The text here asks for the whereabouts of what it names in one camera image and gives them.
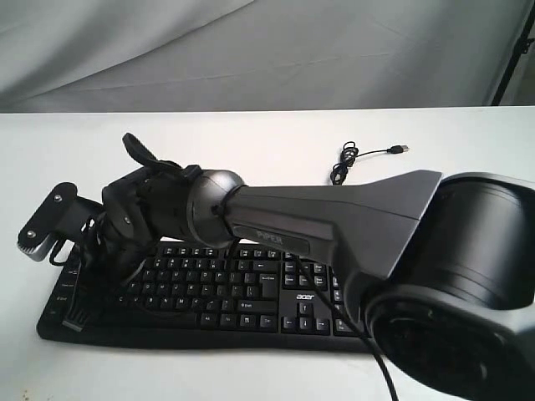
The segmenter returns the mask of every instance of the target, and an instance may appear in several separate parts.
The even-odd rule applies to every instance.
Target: white table
[[[322,185],[346,140],[403,155],[361,160],[346,185],[415,169],[489,171],[535,181],[535,107],[226,114],[0,115],[2,400],[388,400],[371,357],[289,351],[145,351],[41,340],[35,324],[59,269],[30,261],[18,231],[61,181],[100,199],[137,168],[126,131],[158,157],[234,170],[249,185]],[[291,165],[299,164],[301,173]],[[453,399],[391,364],[400,399]]]

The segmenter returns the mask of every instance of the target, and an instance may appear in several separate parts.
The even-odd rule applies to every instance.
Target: black keyboard
[[[138,276],[127,288],[109,294],[104,312],[82,332],[62,325],[78,274],[78,268],[67,263],[39,319],[38,334],[48,340],[122,348],[367,352],[298,274],[292,255],[240,244],[227,270],[224,253],[161,242]],[[344,312],[332,269],[307,260],[303,267]]]

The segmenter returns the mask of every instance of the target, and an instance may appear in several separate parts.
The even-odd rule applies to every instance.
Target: white table surface
[[[99,200],[103,186],[137,168],[120,141],[127,131],[162,159],[234,170],[249,185],[322,185],[346,140],[362,151],[410,147],[403,155],[361,160],[346,185],[416,169],[488,171],[535,181],[535,107],[0,115],[2,400],[390,399],[369,356],[155,352],[38,337],[35,324],[59,269],[20,253],[18,231],[57,183],[74,182],[81,196]],[[401,400],[454,399],[389,366]]]

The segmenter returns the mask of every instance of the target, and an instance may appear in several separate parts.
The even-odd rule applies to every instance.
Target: robotic arm
[[[248,187],[123,141],[143,167],[106,186],[102,205],[60,184],[18,237],[35,260],[74,241],[86,295],[125,285],[163,236],[217,248],[247,238],[333,266],[351,320],[413,378],[467,399],[532,399],[534,184],[419,170],[368,185]]]

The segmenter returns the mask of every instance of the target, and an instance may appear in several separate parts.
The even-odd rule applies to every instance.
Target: gray fabric backdrop
[[[488,104],[532,4],[256,0],[241,8],[249,2],[0,0],[0,109]],[[23,3],[38,11],[29,19],[18,10],[9,27],[6,9],[17,15],[9,8]],[[50,12],[52,4],[62,5]]]

